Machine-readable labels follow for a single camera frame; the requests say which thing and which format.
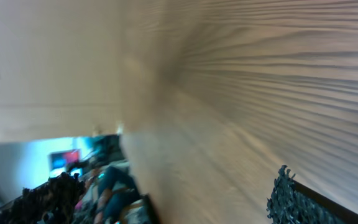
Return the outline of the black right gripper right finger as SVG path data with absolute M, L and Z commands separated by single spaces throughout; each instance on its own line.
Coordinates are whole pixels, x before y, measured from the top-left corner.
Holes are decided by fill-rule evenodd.
M 358 214 L 297 182 L 286 165 L 267 199 L 273 224 L 358 224 Z

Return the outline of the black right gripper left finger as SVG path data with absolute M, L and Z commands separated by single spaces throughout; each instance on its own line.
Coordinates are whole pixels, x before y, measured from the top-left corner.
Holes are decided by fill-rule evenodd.
M 62 172 L 40 187 L 24 188 L 21 197 L 0 211 L 0 224 L 71 224 L 84 192 L 85 183 L 78 174 Z

